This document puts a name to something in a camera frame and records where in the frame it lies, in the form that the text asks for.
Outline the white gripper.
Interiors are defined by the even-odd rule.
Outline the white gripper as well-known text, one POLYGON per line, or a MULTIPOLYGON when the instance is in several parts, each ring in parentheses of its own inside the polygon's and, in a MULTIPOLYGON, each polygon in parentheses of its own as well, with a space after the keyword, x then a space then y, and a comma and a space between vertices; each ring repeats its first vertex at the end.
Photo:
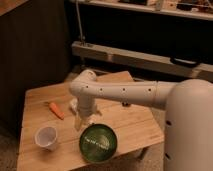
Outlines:
POLYGON ((97 107, 93 107, 91 111, 85 111, 85 112, 79 112, 79 113, 80 113, 81 116, 92 116, 93 114, 97 114, 97 113, 98 113, 98 110, 97 110, 97 107))

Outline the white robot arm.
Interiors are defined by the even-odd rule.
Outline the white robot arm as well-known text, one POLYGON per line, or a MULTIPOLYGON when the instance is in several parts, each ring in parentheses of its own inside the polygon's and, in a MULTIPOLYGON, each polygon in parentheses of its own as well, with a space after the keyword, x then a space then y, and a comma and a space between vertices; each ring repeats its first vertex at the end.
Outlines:
POLYGON ((82 118, 94 114, 97 99, 164 110, 164 171, 213 171, 213 83, 203 79, 104 83, 85 70, 71 81, 69 91, 82 118))

